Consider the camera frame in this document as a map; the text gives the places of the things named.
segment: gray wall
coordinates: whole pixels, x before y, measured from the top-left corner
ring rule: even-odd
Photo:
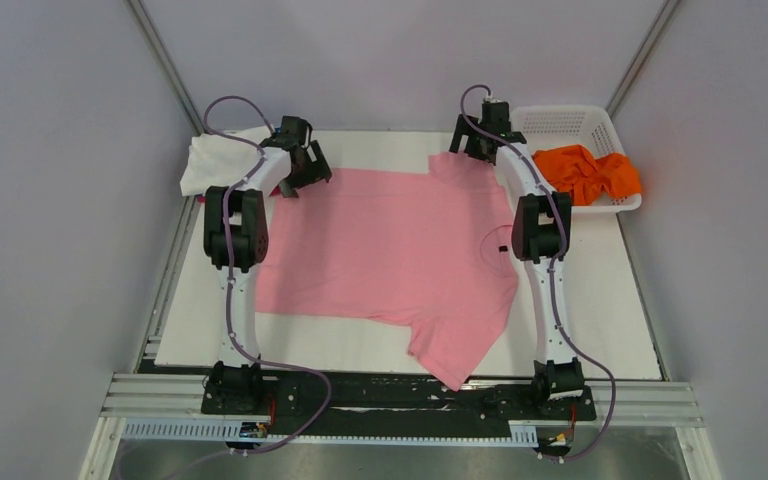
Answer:
[[[768,478],[768,2],[685,2],[616,119],[623,218],[669,366],[728,479]]]
[[[663,0],[144,3],[202,111],[234,93],[273,122],[441,131],[476,82],[514,105],[606,105]],[[260,124],[242,105],[215,113]]]
[[[122,1],[0,1],[0,478],[77,476],[190,131]]]

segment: white laundry basket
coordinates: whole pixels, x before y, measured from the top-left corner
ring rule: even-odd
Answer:
[[[549,105],[518,107],[511,112],[514,130],[525,135],[528,149],[537,150],[584,145],[594,157],[618,152],[625,155],[611,118],[604,109],[589,105]],[[593,204],[573,207],[573,213],[616,213],[634,210],[640,206],[642,196],[611,198],[602,194]]]

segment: white cloth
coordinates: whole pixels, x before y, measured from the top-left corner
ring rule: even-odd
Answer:
[[[266,127],[250,128],[233,135],[260,143],[269,136]],[[193,137],[187,169],[181,176],[181,195],[203,195],[211,186],[228,186],[257,164],[257,150],[243,142],[217,135]]]

